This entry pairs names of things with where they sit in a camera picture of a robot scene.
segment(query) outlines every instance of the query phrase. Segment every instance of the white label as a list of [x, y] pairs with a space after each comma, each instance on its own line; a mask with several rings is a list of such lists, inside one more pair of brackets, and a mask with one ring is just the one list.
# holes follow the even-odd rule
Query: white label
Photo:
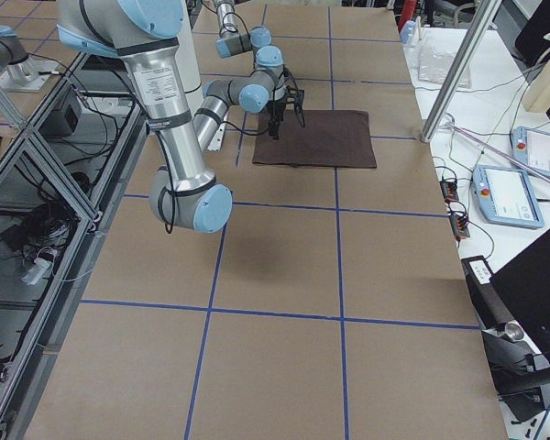
[[469, 264], [470, 268], [473, 269], [478, 282], [481, 284], [489, 284], [491, 273], [489, 272], [489, 269], [487, 269], [487, 266], [485, 266], [485, 262], [483, 260], [478, 260], [471, 261]]
[[499, 217], [534, 220], [522, 175], [513, 170], [487, 170], [491, 198]]
[[144, 105], [163, 104], [182, 97], [171, 66], [135, 71], [135, 80]]
[[528, 131], [528, 163], [531, 167], [550, 171], [550, 136]]

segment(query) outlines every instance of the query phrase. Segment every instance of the computer monitor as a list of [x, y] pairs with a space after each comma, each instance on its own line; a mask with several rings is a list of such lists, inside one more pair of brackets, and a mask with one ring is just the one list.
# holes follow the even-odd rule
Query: computer monitor
[[491, 284], [550, 362], [550, 229], [493, 275]]

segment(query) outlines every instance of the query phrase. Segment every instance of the small robot arm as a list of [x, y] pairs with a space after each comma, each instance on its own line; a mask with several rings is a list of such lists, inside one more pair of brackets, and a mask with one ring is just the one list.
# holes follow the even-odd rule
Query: small robot arm
[[230, 19], [235, 15], [227, 8], [232, 5], [224, 5], [217, 7], [225, 10], [219, 16], [223, 24], [230, 24], [221, 28], [218, 51], [221, 46], [232, 48], [230, 54], [255, 50], [255, 70], [247, 78], [207, 84], [203, 104], [192, 115], [176, 61], [183, 22], [180, 0], [58, 1], [61, 42], [76, 50], [120, 58], [126, 65], [167, 162], [159, 168], [149, 195], [153, 213], [166, 225], [205, 233], [221, 229], [232, 210], [231, 192], [216, 183], [214, 171], [203, 158], [228, 108], [241, 105], [258, 113], [282, 99], [287, 90], [281, 52], [260, 38], [264, 28], [253, 29], [261, 47], [244, 43], [252, 40], [251, 35], [234, 38], [243, 41], [239, 48], [231, 41], [238, 34], [236, 21]]
[[7, 67], [12, 81], [18, 84], [29, 83], [39, 77], [39, 71], [16, 32], [0, 25], [0, 72], [4, 67]]

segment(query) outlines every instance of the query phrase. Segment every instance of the black mat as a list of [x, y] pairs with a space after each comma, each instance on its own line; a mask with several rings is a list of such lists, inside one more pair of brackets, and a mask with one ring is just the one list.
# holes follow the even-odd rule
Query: black mat
[[[377, 168], [369, 134], [369, 114], [355, 110], [305, 110], [302, 128], [291, 110], [285, 111], [279, 140], [257, 137], [253, 163], [267, 165]], [[258, 131], [269, 117], [261, 114]]]

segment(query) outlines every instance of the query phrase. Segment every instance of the white desk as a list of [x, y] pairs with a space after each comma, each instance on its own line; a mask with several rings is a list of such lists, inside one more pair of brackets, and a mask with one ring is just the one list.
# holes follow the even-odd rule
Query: white desk
[[[423, 41], [425, 45], [432, 45], [438, 50], [456, 51], [465, 35], [464, 29], [425, 29], [427, 36]], [[431, 82], [421, 82], [418, 80], [418, 70], [413, 67], [413, 52], [414, 49], [404, 49], [408, 62], [410, 63], [410, 75], [412, 83], [415, 87], [439, 88], [438, 84]], [[488, 89], [493, 85], [506, 83], [513, 78], [519, 77], [521, 72], [517, 68], [509, 52], [505, 48], [501, 38], [496, 31], [489, 31], [483, 39], [477, 54], [470, 63], [471, 89]], [[465, 127], [480, 133], [509, 133], [513, 124], [513, 117], [516, 108], [523, 94], [521, 89], [525, 87], [523, 77], [513, 81], [508, 85], [498, 87], [488, 92], [476, 93], [461, 93], [455, 94], [455, 97], [448, 107], [448, 113], [454, 116], [456, 125]], [[416, 90], [416, 98], [420, 106], [422, 118], [426, 118], [432, 108], [438, 92]], [[498, 123], [501, 115], [504, 114], [508, 106], [511, 104], [510, 110], [505, 113], [504, 117]], [[538, 127], [544, 124], [540, 129], [550, 131], [550, 123], [545, 114], [527, 113], [522, 106], [519, 108], [514, 127]], [[454, 161], [448, 158], [450, 146], [450, 132], [439, 131], [431, 142], [431, 149], [434, 156], [445, 160], [447, 167], [452, 168], [458, 178], [468, 178], [470, 173], [468, 170], [457, 165]], [[489, 142], [493, 147], [500, 149], [508, 154], [511, 154], [510, 140], [508, 136], [480, 136], [479, 138]], [[510, 163], [507, 160], [497, 156], [494, 153], [485, 151], [485, 154], [480, 156], [480, 147], [472, 141], [455, 135], [452, 149], [453, 157], [460, 163], [466, 165], [470, 169], [474, 169], [475, 163], [494, 164], [509, 167]], [[442, 165], [440, 159], [435, 159], [437, 166]], [[442, 175], [441, 169], [437, 170], [438, 177]], [[445, 172], [445, 177], [449, 176], [449, 172]], [[531, 178], [532, 184], [539, 198], [550, 198], [550, 185], [537, 178]], [[460, 199], [467, 206], [470, 220], [485, 228], [495, 241], [495, 249], [492, 257], [489, 259], [489, 264], [493, 270], [499, 270], [503, 265], [515, 257], [520, 251], [526, 248], [530, 243], [536, 240], [548, 228], [550, 228], [550, 203], [540, 203], [540, 208], [545, 220], [545, 227], [536, 230], [523, 229], [519, 227], [500, 226], [487, 223], [479, 211], [478, 204], [474, 194], [469, 193], [469, 181], [460, 181], [458, 183], [458, 193]], [[491, 244], [489, 238], [476, 227], [470, 227], [471, 238], [463, 240], [458, 250], [461, 258], [471, 257], [475, 255], [488, 255], [490, 253]], [[508, 434], [511, 438], [523, 438], [528, 426], [526, 423], [521, 426], [510, 425], [509, 420], [512, 418], [509, 409], [502, 405], [502, 411], [506, 417], [506, 426]], [[546, 422], [544, 430], [540, 434], [540, 439], [546, 439], [550, 435], [550, 416]]]

